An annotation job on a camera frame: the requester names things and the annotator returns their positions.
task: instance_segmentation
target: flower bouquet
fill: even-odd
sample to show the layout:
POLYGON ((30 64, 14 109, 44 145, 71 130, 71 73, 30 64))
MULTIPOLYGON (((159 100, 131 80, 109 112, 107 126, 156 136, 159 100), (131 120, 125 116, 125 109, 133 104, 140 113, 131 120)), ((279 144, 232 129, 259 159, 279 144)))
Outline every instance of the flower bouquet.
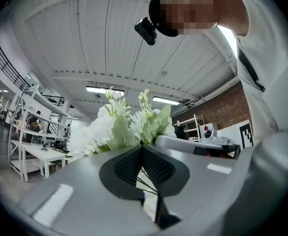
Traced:
POLYGON ((152 109, 148 93, 148 89, 140 93, 141 111, 130 115, 131 107, 127 106, 125 98, 120 100, 121 93, 112 88, 106 90, 109 103, 99 109, 97 119, 90 126, 71 133, 67 155, 77 160, 140 143, 149 145, 158 135, 176 137, 170 106, 162 110, 152 109))

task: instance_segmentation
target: white shelving rack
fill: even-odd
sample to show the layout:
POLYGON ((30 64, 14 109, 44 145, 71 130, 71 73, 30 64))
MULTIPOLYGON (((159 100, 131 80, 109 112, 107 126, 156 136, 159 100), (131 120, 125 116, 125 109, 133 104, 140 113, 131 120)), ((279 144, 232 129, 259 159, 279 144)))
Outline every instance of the white shelving rack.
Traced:
MULTIPOLYGON (((31 88, 24 88, 24 90, 23 90, 23 92, 19 98, 19 101, 16 104, 16 109, 15 109, 15 112, 14 112, 14 115, 12 118, 10 131, 9 131, 9 140, 8 140, 9 168, 12 168, 14 171, 16 171, 20 175, 21 181, 23 181, 23 179, 24 179, 23 164, 22 164, 22 144, 28 144, 28 143, 22 142, 23 134, 27 133, 27 134, 32 134, 35 136, 41 136, 41 137, 45 137, 45 138, 49 137, 49 138, 55 138, 55 139, 59 139, 59 140, 66 140, 66 139, 68 139, 68 137, 64 137, 64 136, 62 137, 61 136, 62 128, 64 127, 64 125, 66 123, 66 121, 65 121, 64 125, 62 124, 62 118, 70 118, 70 125, 69 126, 71 127, 73 116, 63 112, 59 107, 53 105, 50 101, 48 101, 46 98, 44 98, 40 94, 40 92, 38 91, 38 86, 37 87, 31 87, 31 88), (24 99, 25 94, 27 94, 30 97, 30 100, 24 99), (45 117, 37 114, 35 111, 31 110, 30 106, 32 105, 33 101, 40 103, 42 106, 51 110, 52 113, 58 114, 60 116, 59 122, 51 120, 50 118, 45 118, 45 117), (15 115, 16 115, 17 109, 20 105, 21 105, 21 109, 22 109, 22 126, 21 127, 19 127, 15 123, 15 115), (56 135, 47 134, 47 133, 38 133, 38 132, 34 132, 32 130, 27 129, 26 128, 26 118, 29 114, 37 117, 38 119, 44 120, 44 121, 52 123, 54 125, 57 125, 58 129, 57 129, 56 135), (19 141, 11 139, 13 127, 15 127, 17 130, 20 130, 19 141), (11 158, 13 152, 16 151, 17 149, 18 149, 18 160, 11 160, 10 158, 11 158)), ((26 159, 26 165, 27 165, 27 167, 26 167, 27 173, 40 170, 40 160, 38 158, 26 159)))
POLYGON ((200 125, 198 124, 198 121, 202 121, 202 125, 205 124, 204 122, 204 117, 203 116, 196 116, 194 114, 194 117, 191 118, 191 119, 188 119, 188 120, 184 120, 184 121, 177 121, 176 124, 174 124, 173 126, 182 126, 182 125, 185 125, 186 128, 184 129, 184 132, 192 132, 192 131, 196 131, 197 132, 197 139, 194 139, 192 140, 193 142, 199 142, 199 139, 200 139, 200 135, 199 135, 199 127, 200 125), (189 129, 189 126, 188 124, 190 123, 193 123, 195 122, 195 125, 196 125, 196 128, 192 128, 192 129, 189 129))

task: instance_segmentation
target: concrete floor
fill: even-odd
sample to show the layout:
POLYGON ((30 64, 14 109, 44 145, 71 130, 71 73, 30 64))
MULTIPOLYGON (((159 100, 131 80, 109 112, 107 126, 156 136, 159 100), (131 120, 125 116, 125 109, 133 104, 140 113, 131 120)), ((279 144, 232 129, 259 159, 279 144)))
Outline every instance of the concrete floor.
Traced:
POLYGON ((44 177, 39 175, 39 171, 32 172, 28 174, 29 182, 26 183, 20 180, 20 175, 13 169, 9 169, 8 133, 9 128, 0 124, 0 195, 16 204, 29 190, 43 181, 44 177))

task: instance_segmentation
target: black camera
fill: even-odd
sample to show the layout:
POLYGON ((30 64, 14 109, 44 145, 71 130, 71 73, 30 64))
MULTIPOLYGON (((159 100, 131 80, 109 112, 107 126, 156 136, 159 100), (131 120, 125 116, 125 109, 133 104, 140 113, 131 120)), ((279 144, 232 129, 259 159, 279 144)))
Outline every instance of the black camera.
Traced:
POLYGON ((149 45, 154 45, 157 40, 156 29, 163 35, 168 37, 178 36, 177 29, 170 29, 169 25, 166 23, 165 13, 162 13, 160 9, 160 0, 150 0, 149 3, 149 16, 139 20, 135 25, 135 31, 142 36, 142 38, 149 45))

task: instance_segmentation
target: ceiling light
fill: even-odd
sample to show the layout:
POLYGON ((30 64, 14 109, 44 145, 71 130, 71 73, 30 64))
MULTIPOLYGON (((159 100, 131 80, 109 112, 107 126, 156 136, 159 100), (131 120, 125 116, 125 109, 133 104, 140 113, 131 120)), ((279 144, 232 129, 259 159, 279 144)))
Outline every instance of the ceiling light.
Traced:
POLYGON ((171 104, 171 105, 180 105, 180 102, 173 101, 173 100, 167 100, 167 99, 163 99, 163 98, 159 98, 159 97, 154 97, 153 101, 158 101, 158 102, 167 103, 167 104, 171 104))
POLYGON ((238 59, 238 50, 237 50, 237 40, 235 36, 233 35, 232 31, 228 28, 217 26, 221 32, 223 33, 224 37, 228 41, 234 55, 236 56, 236 59, 238 59))
MULTIPOLYGON (((90 87, 90 86, 86 86, 86 90, 88 92, 97 92, 97 93, 105 93, 105 90, 109 90, 108 88, 95 88, 95 87, 90 87)), ((124 95, 124 91, 122 90, 112 90, 113 92, 120 92, 121 95, 124 95)))

